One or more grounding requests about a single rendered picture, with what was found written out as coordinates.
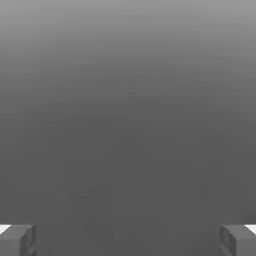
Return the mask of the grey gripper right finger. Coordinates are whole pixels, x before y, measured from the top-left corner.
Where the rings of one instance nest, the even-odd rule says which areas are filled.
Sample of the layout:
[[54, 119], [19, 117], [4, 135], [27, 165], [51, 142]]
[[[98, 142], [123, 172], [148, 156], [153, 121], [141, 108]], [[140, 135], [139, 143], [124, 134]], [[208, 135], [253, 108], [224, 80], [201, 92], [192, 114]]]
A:
[[219, 235], [223, 256], [256, 256], [256, 224], [221, 225]]

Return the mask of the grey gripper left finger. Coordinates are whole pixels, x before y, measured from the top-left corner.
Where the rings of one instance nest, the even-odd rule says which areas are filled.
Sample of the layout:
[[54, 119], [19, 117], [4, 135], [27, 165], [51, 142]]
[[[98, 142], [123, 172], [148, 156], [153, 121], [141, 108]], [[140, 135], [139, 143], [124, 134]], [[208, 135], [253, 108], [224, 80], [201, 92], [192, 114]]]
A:
[[0, 224], [0, 256], [37, 256], [37, 227]]

